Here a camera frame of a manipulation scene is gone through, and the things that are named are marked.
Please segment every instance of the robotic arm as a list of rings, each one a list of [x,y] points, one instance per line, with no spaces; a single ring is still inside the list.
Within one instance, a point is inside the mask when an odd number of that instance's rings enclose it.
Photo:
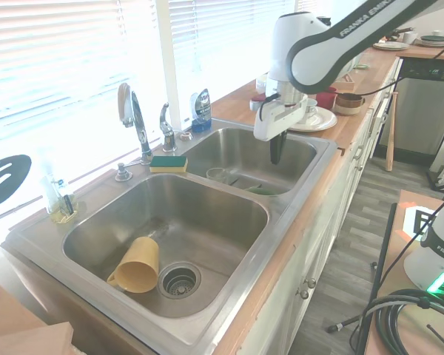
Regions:
[[[254,134],[271,141],[272,162],[278,163],[286,130],[302,121],[307,94],[322,92],[355,66],[355,57],[386,33],[418,14],[439,10],[444,0],[366,0],[333,27],[311,13],[281,16],[275,25],[272,64],[265,102],[258,110]]]

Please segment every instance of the soap bottle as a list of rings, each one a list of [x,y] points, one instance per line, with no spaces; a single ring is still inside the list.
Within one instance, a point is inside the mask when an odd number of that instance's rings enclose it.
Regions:
[[[78,212],[73,190],[65,179],[54,172],[48,157],[41,156],[41,170],[44,176],[40,185],[47,213],[54,223],[69,222]]]
[[[202,132],[212,125],[212,108],[210,105],[209,90],[195,92],[190,99],[192,113],[192,131]]]

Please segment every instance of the dishwasher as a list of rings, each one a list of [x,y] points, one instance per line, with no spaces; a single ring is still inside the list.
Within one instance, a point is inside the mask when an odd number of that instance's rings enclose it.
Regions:
[[[444,60],[404,58],[399,77],[404,79],[395,89],[395,158],[426,162],[437,172],[444,162]],[[382,150],[388,145],[390,121],[380,138]]]

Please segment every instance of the green sponge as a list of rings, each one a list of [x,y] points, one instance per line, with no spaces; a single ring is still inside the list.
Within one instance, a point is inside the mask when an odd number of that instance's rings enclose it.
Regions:
[[[186,157],[153,157],[149,170],[151,172],[186,172]]]

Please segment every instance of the plate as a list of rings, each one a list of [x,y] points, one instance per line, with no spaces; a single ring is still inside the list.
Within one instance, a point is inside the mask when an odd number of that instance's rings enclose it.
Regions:
[[[424,35],[421,39],[430,42],[444,42],[444,35]]]
[[[444,47],[444,42],[428,42],[428,41],[422,41],[420,39],[417,40],[416,44],[419,46],[429,47],[429,48]]]
[[[317,108],[317,114],[314,115],[318,124],[293,124],[290,130],[297,132],[318,132],[331,128],[337,124],[337,116],[328,109]]]
[[[373,47],[378,50],[407,50],[409,44],[402,42],[385,42],[385,43],[375,43]]]

